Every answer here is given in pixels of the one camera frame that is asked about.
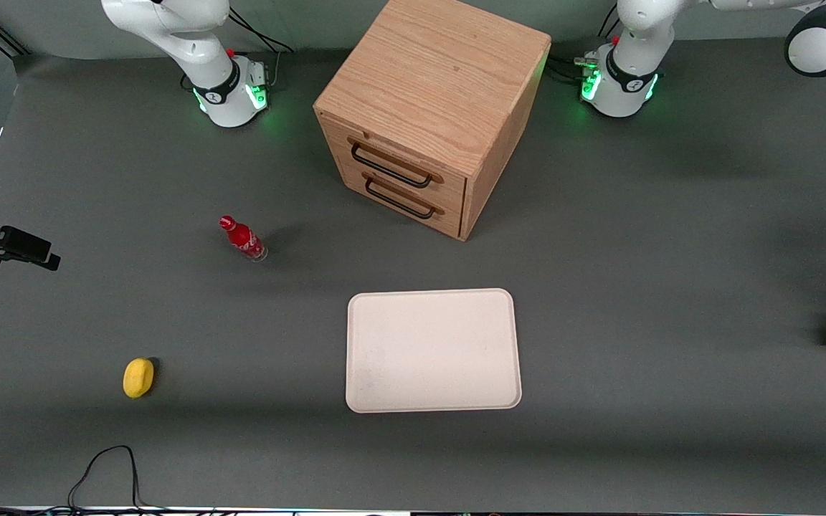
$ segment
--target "bottle cap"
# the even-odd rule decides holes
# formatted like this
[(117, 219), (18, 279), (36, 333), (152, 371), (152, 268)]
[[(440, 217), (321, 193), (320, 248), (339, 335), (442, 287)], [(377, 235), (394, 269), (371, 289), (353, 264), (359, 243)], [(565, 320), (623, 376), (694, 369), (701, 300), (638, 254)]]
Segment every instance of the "bottle cap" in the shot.
[(232, 229), (235, 229), (235, 226), (238, 225), (238, 223), (235, 222), (235, 219), (231, 216), (226, 215), (219, 219), (219, 225), (222, 226), (225, 231), (231, 231)]

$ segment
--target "drawer handle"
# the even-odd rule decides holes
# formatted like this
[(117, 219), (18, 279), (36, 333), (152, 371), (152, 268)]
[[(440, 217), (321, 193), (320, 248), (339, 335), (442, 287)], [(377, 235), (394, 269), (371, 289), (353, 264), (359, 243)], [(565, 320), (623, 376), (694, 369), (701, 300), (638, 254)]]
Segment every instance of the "drawer handle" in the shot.
[(394, 172), (393, 170), (391, 170), (387, 167), (380, 166), (378, 163), (375, 163), (372, 160), (369, 160), (369, 159), (366, 159), (364, 157), (359, 156), (359, 145), (358, 145), (358, 143), (353, 144), (353, 151), (351, 151), (351, 154), (353, 154), (353, 159), (355, 161), (358, 161), (359, 163), (363, 164), (364, 166), (370, 166), (370, 167), (374, 168), (374, 170), (377, 170), (378, 172), (386, 173), (388, 176), (391, 176), (391, 177), (393, 177), (394, 179), (396, 179), (398, 181), (402, 181), (402, 182), (406, 183), (407, 185), (413, 186), (414, 188), (425, 188), (426, 186), (429, 186), (429, 183), (432, 182), (432, 176), (426, 176), (425, 181), (414, 181), (414, 180), (410, 179), (409, 177), (401, 176), (401, 174), (396, 173), (396, 172)]
[(371, 183), (373, 183), (373, 182), (374, 182), (374, 179), (371, 179), (371, 177), (368, 177), (365, 180), (365, 191), (370, 193), (371, 195), (377, 197), (378, 199), (383, 200), (384, 202), (388, 203), (389, 205), (394, 206), (394, 208), (402, 209), (405, 212), (409, 213), (410, 215), (415, 216), (417, 219), (423, 219), (423, 220), (430, 219), (430, 218), (432, 218), (432, 215), (435, 214), (435, 209), (434, 208), (429, 208), (429, 212), (427, 212), (427, 213), (420, 213), (420, 212), (418, 212), (417, 210), (415, 210), (413, 208), (409, 208), (408, 206), (402, 205), (401, 203), (397, 202), (394, 199), (391, 199), (391, 197), (388, 197), (388, 196), (384, 195), (383, 193), (376, 192), (375, 190), (371, 189)]

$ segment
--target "wooden cabinet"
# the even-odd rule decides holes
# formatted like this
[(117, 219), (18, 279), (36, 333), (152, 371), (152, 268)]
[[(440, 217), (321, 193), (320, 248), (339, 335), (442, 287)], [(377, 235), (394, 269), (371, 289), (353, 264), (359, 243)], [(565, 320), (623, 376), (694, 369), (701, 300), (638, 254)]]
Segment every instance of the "wooden cabinet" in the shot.
[(314, 105), (343, 182), (465, 241), (549, 49), (548, 35), (455, 0), (390, 0)]

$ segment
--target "red bottle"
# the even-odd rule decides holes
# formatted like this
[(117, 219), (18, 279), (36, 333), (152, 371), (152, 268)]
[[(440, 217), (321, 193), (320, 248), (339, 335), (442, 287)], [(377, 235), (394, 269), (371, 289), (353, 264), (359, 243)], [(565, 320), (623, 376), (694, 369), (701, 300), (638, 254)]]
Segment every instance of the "red bottle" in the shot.
[(248, 226), (235, 222), (235, 219), (227, 215), (219, 220), (219, 225), (229, 235), (229, 242), (238, 248), (238, 251), (241, 251), (244, 256), (247, 256), (250, 261), (259, 262), (266, 258), (266, 248), (263, 247), (260, 239), (253, 231), (250, 231)]

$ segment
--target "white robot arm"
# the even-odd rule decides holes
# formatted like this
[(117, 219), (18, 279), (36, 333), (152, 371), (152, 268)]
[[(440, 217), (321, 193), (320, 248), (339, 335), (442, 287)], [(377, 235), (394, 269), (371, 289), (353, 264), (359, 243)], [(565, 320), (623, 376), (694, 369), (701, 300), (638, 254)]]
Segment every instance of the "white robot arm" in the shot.
[[(675, 40), (674, 23), (707, 0), (617, 0), (623, 33), (576, 59), (583, 66), (580, 98), (610, 117), (629, 117), (652, 97), (656, 69)], [(722, 11), (799, 9), (806, 16), (786, 40), (786, 60), (801, 75), (826, 75), (826, 0), (708, 0)]]
[(229, 17), (229, 0), (101, 0), (101, 6), (119, 29), (180, 65), (200, 108), (217, 125), (242, 126), (267, 107), (263, 63), (229, 55), (210, 32)]

